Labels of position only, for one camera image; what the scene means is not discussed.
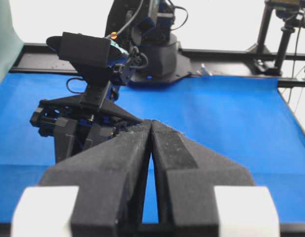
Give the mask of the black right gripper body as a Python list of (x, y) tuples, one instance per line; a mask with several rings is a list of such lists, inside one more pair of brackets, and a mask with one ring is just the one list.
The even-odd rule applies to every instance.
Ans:
[(42, 137), (54, 138), (55, 161), (61, 162), (142, 123), (115, 101), (119, 86), (88, 85), (79, 95), (41, 100), (30, 119)]

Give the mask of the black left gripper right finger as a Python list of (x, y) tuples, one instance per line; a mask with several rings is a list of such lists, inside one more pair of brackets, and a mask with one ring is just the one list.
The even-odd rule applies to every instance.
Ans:
[(157, 120), (151, 135), (159, 221), (174, 237), (218, 236), (214, 186), (254, 186), (252, 175)]

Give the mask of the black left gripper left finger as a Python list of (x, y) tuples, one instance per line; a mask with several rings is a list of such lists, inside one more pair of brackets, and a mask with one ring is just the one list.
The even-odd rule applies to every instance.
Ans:
[(78, 186), (71, 230), (75, 237), (118, 237), (142, 221), (152, 122), (121, 132), (48, 168), (41, 186)]

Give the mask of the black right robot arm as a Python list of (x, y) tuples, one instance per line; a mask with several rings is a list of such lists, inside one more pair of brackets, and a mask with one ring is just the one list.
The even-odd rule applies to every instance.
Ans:
[(83, 92), (41, 100), (30, 119), (41, 136), (53, 137), (56, 162), (142, 122), (116, 104), (120, 87), (135, 73), (161, 80), (191, 73), (191, 63), (179, 54), (173, 34), (176, 9), (169, 0), (116, 0), (102, 38), (64, 32), (46, 40), (86, 82)]

